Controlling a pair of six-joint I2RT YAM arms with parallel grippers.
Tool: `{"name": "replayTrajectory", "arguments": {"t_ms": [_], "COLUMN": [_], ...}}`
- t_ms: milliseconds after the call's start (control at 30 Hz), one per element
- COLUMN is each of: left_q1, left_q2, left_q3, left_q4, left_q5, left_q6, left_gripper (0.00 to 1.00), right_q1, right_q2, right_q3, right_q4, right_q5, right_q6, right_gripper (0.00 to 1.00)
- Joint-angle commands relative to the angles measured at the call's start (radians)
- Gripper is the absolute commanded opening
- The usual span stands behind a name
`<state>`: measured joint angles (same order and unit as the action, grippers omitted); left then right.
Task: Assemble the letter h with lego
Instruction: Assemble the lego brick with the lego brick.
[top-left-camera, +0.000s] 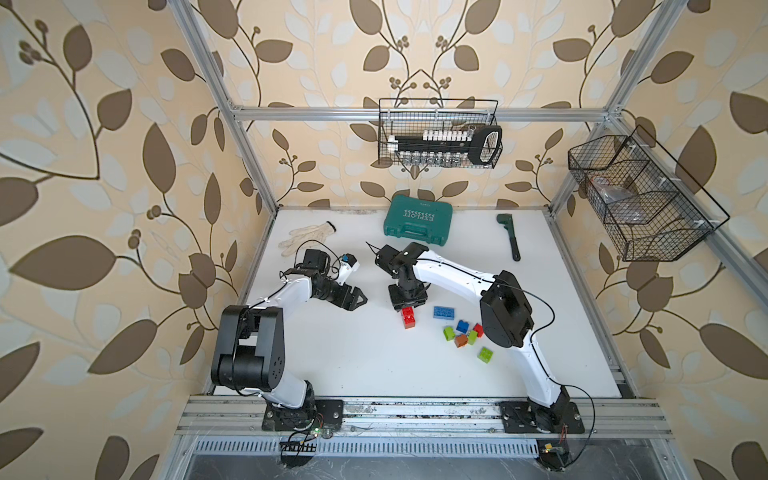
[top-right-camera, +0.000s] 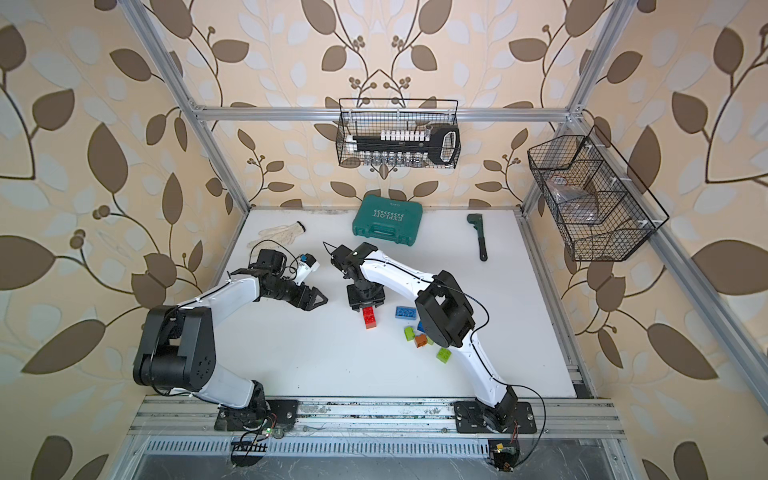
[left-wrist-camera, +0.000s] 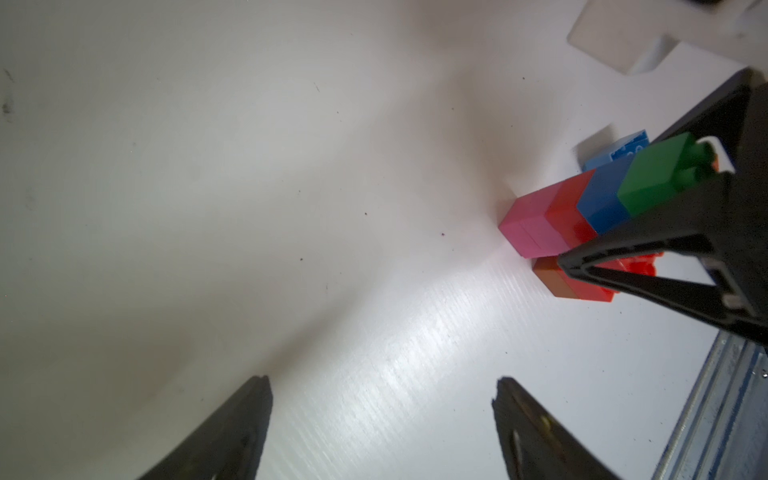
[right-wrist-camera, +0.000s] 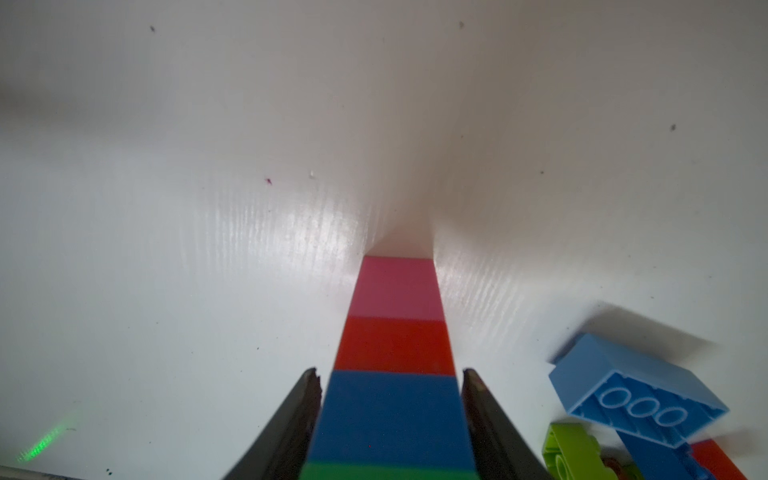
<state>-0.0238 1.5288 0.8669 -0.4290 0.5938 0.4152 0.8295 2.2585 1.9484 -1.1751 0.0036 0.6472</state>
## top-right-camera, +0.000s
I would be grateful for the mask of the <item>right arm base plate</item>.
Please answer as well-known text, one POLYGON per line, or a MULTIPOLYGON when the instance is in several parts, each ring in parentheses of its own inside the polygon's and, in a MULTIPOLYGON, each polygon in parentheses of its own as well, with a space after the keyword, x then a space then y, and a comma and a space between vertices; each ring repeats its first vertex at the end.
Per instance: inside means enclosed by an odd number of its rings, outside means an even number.
POLYGON ((501 411, 476 401, 452 403, 456 430, 460 434, 518 434, 538 432, 536 418, 529 402, 517 402, 511 409, 501 411))

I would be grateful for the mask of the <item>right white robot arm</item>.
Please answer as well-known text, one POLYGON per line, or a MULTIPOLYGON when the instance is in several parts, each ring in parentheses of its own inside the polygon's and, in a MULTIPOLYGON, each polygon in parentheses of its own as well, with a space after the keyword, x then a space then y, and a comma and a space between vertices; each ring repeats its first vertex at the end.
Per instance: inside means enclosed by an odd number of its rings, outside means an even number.
POLYGON ((332 247, 330 256, 331 264, 351 281, 347 296, 353 310, 382 305, 387 289, 411 301, 428 339, 461 360, 487 427, 501 433, 509 430, 518 397, 485 353, 470 299, 451 273, 413 269, 367 242, 356 249, 332 247))

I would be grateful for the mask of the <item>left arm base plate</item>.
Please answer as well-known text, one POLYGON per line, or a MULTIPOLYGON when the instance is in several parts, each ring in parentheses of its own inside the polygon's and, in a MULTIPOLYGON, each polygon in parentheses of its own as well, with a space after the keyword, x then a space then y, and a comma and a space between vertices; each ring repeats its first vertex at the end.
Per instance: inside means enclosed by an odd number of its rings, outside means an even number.
POLYGON ((299 401, 296 399, 267 399, 255 407, 232 409, 220 407, 214 429, 225 432, 245 432, 263 426, 287 432, 298 418, 299 401))

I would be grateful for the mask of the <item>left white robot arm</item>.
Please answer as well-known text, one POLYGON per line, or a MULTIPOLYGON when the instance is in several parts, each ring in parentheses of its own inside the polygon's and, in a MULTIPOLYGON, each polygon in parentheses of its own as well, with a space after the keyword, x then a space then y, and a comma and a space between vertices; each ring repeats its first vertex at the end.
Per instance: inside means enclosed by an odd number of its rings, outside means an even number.
POLYGON ((319 268, 311 254, 286 263, 284 253, 262 249, 255 262, 222 285, 177 305, 151 308, 133 362, 133 380, 159 395, 189 394, 235 410, 264 406, 263 387, 217 361, 215 329, 240 308, 263 298, 312 311, 328 302, 305 283, 319 268))

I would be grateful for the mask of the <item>red long lego brick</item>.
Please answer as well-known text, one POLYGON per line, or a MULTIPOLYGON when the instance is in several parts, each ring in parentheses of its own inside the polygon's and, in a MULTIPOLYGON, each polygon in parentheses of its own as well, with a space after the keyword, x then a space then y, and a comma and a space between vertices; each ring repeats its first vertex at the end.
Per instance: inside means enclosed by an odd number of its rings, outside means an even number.
POLYGON ((375 308, 373 306, 364 307, 362 309, 362 314, 366 329, 373 329, 377 326, 375 308))

